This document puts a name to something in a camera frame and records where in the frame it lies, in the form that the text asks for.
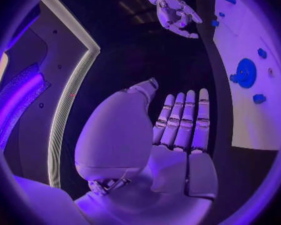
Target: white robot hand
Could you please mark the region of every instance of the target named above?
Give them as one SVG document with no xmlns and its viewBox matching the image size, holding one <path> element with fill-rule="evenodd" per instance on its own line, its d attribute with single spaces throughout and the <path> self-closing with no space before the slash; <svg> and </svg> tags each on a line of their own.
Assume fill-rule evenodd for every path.
<svg viewBox="0 0 281 225">
<path fill-rule="evenodd" d="M 215 177 L 213 163 L 208 154 L 205 153 L 210 127 L 209 94 L 205 88 L 200 90 L 198 116 L 191 143 L 194 110 L 195 92 L 193 90 L 188 91 L 186 96 L 182 92 L 179 93 L 176 99 L 171 94 L 166 97 L 162 111 L 153 128 L 153 144 L 155 146 L 152 148 L 148 163 L 153 176 L 151 186 L 153 192 L 180 193 L 190 196 L 193 191 L 189 191 L 189 189 L 193 190 L 193 187 L 190 187 L 192 185 L 188 181 L 190 180 L 187 175 L 188 166 L 190 166 L 190 170 L 201 170 L 198 173 L 210 173 L 212 178 Z M 195 166 L 191 166 L 192 161 L 197 159 L 202 160 L 201 167 L 198 167 L 197 161 Z"/>
<path fill-rule="evenodd" d="M 197 33 L 182 30 L 192 21 L 197 24 L 203 22 L 200 16 L 183 0 L 149 1 L 156 5 L 157 17 L 164 28 L 185 38 L 197 39 L 199 37 Z"/>
</svg>

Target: purple light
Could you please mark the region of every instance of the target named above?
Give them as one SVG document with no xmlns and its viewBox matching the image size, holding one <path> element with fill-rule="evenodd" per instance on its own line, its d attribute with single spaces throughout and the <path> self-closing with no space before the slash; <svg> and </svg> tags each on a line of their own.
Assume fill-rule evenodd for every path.
<svg viewBox="0 0 281 225">
<path fill-rule="evenodd" d="M 43 83 L 43 76 L 38 73 L 37 75 L 33 76 L 28 82 L 23 84 L 23 86 L 11 96 L 11 98 L 0 111 L 0 130 L 11 112 L 16 108 L 17 104 L 40 83 Z"/>
</svg>

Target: white panel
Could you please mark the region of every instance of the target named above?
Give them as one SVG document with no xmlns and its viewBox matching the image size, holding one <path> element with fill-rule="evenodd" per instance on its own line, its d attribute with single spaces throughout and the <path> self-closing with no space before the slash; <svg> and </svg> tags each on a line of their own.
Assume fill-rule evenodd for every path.
<svg viewBox="0 0 281 225">
<path fill-rule="evenodd" d="M 232 146 L 278 150 L 281 146 L 281 61 L 262 21 L 241 0 L 232 4 L 216 0 L 215 15 L 219 26 L 213 40 L 223 60 L 228 78 L 235 74 L 239 62 L 248 58 L 257 69 L 257 78 L 251 88 L 242 88 L 229 81 L 233 103 Z M 264 59 L 258 49 L 267 52 Z M 264 94 L 266 101 L 255 104 L 253 96 Z"/>
</svg>

